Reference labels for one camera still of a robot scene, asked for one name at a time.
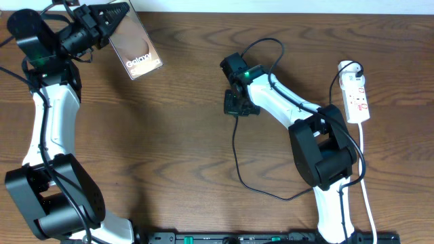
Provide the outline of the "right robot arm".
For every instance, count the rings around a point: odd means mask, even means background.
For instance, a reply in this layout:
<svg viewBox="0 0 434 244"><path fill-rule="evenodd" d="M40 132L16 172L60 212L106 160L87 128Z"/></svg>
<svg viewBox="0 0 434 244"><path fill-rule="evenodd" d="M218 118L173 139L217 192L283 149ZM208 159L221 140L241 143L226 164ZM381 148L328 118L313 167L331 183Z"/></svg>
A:
<svg viewBox="0 0 434 244"><path fill-rule="evenodd" d="M288 129L294 163L313 189L323 243L350 243L355 228L349 217L348 188L356 160L363 153L334 106L310 103L281 84L261 65L250 67L237 52L220 63L230 83L224 113L257 115L264 109Z"/></svg>

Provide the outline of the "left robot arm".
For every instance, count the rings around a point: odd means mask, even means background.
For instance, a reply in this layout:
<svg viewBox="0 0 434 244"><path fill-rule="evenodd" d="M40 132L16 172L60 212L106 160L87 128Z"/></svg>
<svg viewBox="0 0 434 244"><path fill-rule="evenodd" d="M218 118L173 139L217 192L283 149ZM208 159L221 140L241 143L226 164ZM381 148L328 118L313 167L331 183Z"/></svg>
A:
<svg viewBox="0 0 434 244"><path fill-rule="evenodd" d="M106 210L100 189L75 156L75 121L81 104L77 64L130 10L127 3L64 2L67 15L21 9L7 29L24 52L25 83L35 103L31 145L22 165L5 175L5 187L31 232L62 243L135 243L130 220Z"/></svg>

